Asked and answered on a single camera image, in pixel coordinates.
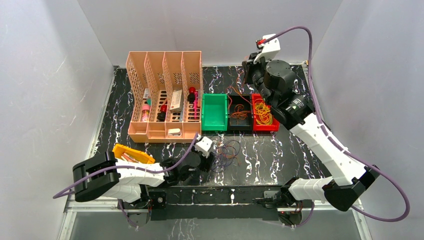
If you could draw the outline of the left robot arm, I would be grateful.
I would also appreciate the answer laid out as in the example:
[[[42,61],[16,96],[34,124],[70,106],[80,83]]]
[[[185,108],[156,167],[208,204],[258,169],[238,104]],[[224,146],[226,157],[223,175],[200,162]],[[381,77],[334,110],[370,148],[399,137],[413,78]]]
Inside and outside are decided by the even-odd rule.
[[[213,152],[191,151],[182,161],[171,157],[145,164],[118,159],[108,151],[73,166],[75,200],[89,202],[109,197],[144,208],[150,200],[146,187],[172,187],[196,172],[209,172],[215,157]]]

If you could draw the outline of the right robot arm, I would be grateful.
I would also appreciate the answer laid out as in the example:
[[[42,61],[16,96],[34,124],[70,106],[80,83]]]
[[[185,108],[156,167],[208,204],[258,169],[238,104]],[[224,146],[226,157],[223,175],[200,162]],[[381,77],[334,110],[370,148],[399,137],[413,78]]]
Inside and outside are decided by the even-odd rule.
[[[344,146],[336,147],[330,131],[319,123],[315,108],[305,95],[293,89],[295,73],[283,60],[267,60],[251,53],[242,62],[244,82],[254,85],[272,116],[293,135],[300,138],[325,165],[331,176],[317,179],[293,177],[263,205],[295,207],[300,201],[330,203],[347,211],[377,179],[379,173],[348,156]]]

